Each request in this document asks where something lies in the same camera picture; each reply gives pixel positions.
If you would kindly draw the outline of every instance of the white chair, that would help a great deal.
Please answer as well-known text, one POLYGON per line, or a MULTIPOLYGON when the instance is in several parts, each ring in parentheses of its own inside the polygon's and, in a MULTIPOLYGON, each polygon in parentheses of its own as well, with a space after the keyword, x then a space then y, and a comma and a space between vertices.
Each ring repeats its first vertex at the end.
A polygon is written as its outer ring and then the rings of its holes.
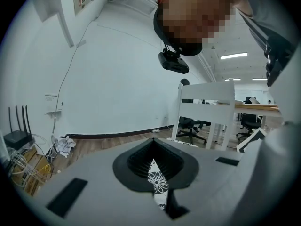
POLYGON ((210 149, 215 125, 226 125, 224 141, 221 150, 226 150, 231 134, 233 116, 234 116, 234 83, 216 82, 196 85, 183 86, 179 84, 179 93, 177 100, 177 111, 174 119, 174 129, 172 133, 172 140, 176 139, 179 118, 187 117, 191 119, 211 122, 210 132, 206 144, 206 149, 210 149), (205 105, 182 103, 182 99, 204 99, 204 100, 228 100, 228 105, 205 105))

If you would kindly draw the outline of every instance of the wooden floor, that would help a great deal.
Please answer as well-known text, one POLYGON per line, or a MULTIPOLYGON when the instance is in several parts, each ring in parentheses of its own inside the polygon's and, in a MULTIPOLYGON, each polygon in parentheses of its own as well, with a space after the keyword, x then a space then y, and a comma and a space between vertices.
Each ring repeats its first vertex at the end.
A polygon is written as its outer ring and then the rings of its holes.
MULTIPOLYGON (((241 123, 240 121, 237 121, 237 114, 235 114, 233 118, 232 134, 229 139, 227 150, 236 151, 236 146, 240 143, 236 138, 236 134, 238 132, 247 132, 246 129, 240 128, 241 127, 240 123, 241 123)), ((268 132, 271 129, 279 127, 281 123, 282 123, 281 118, 267 117, 265 130, 268 132)), ((210 130, 209 126, 203 127, 202 130, 198 133, 198 135, 204 138, 208 138, 209 130, 210 130)), ((95 151, 105 150, 127 142, 137 141, 145 138, 155 137, 155 138, 167 139, 171 137, 171 134, 172 134, 171 130, 165 129, 160 131, 159 133, 146 133, 146 134, 140 134, 140 135, 128 136, 128 137, 117 137, 117 138, 108 138, 108 139, 87 139, 87 140, 78 139, 75 140, 77 145, 75 146, 74 149, 71 150, 67 158, 58 155, 58 158, 56 158, 53 161, 54 173, 57 173, 58 170, 60 171, 64 170, 66 167, 76 162, 79 158, 87 154, 93 153, 95 151)), ((212 142, 211 149, 219 149, 221 147, 223 136, 224 136, 224 132, 220 134, 218 143, 212 142)), ((190 139, 188 137, 179 137, 178 140, 190 143, 190 139)), ((194 140, 193 141, 194 145, 201 148, 205 148, 205 145, 203 144, 202 140, 197 138, 193 138, 193 140, 194 140)))

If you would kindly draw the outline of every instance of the patterned fabric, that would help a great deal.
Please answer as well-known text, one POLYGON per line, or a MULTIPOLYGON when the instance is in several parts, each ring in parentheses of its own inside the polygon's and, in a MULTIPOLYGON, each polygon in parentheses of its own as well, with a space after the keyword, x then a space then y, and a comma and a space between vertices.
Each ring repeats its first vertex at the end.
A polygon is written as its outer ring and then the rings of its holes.
MULTIPOLYGON (((168 140, 181 143, 184 145, 195 146, 190 143, 172 140, 168 138, 168 140)), ((149 173, 147 176, 147 180, 154 185, 154 200, 157 205, 164 210, 166 207, 167 202, 167 193, 168 193, 168 183, 165 177, 163 176, 162 172, 160 171, 159 167, 157 166, 155 160, 153 159, 150 165, 149 173)))

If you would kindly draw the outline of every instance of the crumpled paper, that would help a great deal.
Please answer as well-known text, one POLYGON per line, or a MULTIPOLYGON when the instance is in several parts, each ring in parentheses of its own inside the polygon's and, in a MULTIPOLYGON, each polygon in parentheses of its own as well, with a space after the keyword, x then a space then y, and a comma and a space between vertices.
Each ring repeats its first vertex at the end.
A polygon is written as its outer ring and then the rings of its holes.
POLYGON ((70 153, 71 148, 74 148, 76 143, 67 136, 66 138, 60 138, 60 140, 56 144, 56 151, 60 153, 60 155, 67 158, 70 153))

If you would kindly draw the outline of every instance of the wooden desk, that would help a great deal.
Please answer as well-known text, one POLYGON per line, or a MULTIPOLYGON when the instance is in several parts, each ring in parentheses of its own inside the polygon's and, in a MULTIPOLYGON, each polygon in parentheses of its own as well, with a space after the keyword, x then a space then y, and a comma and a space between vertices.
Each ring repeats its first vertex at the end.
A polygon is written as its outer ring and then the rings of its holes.
MULTIPOLYGON (((243 114, 262 115, 261 128, 264 129, 267 116, 282 117, 277 105, 243 104, 235 105, 234 112, 243 114)), ((221 125, 218 125, 215 141, 220 136, 221 125)))

